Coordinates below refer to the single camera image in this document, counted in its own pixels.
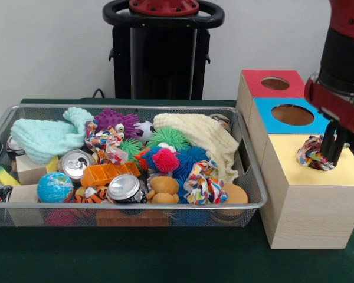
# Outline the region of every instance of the can lid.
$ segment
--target can lid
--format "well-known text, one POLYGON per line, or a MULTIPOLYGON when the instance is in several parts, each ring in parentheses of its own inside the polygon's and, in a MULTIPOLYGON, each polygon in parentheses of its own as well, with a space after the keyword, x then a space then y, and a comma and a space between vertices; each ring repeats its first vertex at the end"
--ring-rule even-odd
POLYGON ((72 150, 63 156, 61 165, 64 173, 73 179, 83 177, 84 170, 92 165, 89 155, 82 150, 72 150))
POLYGON ((21 146, 15 141, 12 136, 9 136, 8 141, 6 142, 6 146, 9 150, 23 150, 21 146))
POLYGON ((140 182, 137 177, 131 174, 122 174, 110 182, 107 194, 111 199, 124 200, 135 195, 139 188, 140 182))

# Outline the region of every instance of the wire mesh basket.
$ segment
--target wire mesh basket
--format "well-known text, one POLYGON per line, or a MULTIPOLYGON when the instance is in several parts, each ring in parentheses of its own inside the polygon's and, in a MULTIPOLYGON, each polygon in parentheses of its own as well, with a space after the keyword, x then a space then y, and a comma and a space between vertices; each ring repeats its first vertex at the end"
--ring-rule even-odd
MULTIPOLYGON (((244 227, 257 208, 267 201, 266 189, 253 148, 239 112, 232 107, 151 107, 151 106, 79 106, 92 115, 104 108, 123 114, 135 113, 139 120, 153 121, 160 113, 223 114, 232 123, 232 136, 240 146, 235 153, 234 181, 249 198, 238 205, 156 205, 96 203, 0 203, 0 226, 235 226, 244 227)), ((14 121, 25 119, 63 120, 69 105, 20 104, 9 108, 0 120, 0 166, 10 168, 5 143, 14 121)))

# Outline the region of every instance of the cream knit blanket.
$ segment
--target cream knit blanket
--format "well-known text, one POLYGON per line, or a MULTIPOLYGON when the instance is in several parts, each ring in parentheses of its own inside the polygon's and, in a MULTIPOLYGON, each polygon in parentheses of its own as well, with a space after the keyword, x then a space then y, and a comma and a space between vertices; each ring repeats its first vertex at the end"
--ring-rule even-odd
POLYGON ((169 126, 179 130, 193 146, 208 151, 207 156, 218 165, 219 178, 232 183, 238 172, 235 163, 236 140, 216 120, 201 114, 159 114, 153 119, 155 129, 169 126))

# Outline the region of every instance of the red robot arm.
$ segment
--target red robot arm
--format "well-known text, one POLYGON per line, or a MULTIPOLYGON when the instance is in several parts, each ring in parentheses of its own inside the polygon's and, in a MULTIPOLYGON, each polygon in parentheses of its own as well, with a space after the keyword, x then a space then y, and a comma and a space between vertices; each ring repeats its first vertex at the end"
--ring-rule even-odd
POLYGON ((321 153, 336 164, 347 132, 354 133, 354 0, 330 4, 321 69, 308 79, 305 97, 330 120, 321 153))

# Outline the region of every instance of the purple spiky ball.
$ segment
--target purple spiky ball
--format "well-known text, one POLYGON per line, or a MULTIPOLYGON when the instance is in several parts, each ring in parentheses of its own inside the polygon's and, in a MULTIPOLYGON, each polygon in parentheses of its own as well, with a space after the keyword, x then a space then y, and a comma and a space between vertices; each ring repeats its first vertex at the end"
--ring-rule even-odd
POLYGON ((134 127, 134 124, 139 123, 139 118, 135 114, 123 115, 106 108, 100 114, 94 116, 94 118, 98 123, 96 132, 107 129, 109 126, 114 128, 118 124, 124 125, 124 136, 126 139, 131 137, 136 138, 136 134, 139 132, 139 129, 134 127))

